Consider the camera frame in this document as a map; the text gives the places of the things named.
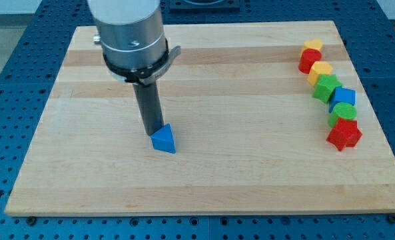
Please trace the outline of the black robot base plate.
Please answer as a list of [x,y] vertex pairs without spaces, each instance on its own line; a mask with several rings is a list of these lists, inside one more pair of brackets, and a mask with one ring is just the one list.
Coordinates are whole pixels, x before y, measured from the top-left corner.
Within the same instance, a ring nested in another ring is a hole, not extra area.
[[170,11],[239,10],[242,0],[170,0]]

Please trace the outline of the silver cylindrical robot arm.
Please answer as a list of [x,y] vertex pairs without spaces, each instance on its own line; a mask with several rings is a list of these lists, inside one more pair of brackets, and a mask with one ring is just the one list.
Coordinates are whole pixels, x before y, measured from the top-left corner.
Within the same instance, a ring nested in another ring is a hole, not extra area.
[[147,77],[168,58],[159,0],[88,0],[107,67]]

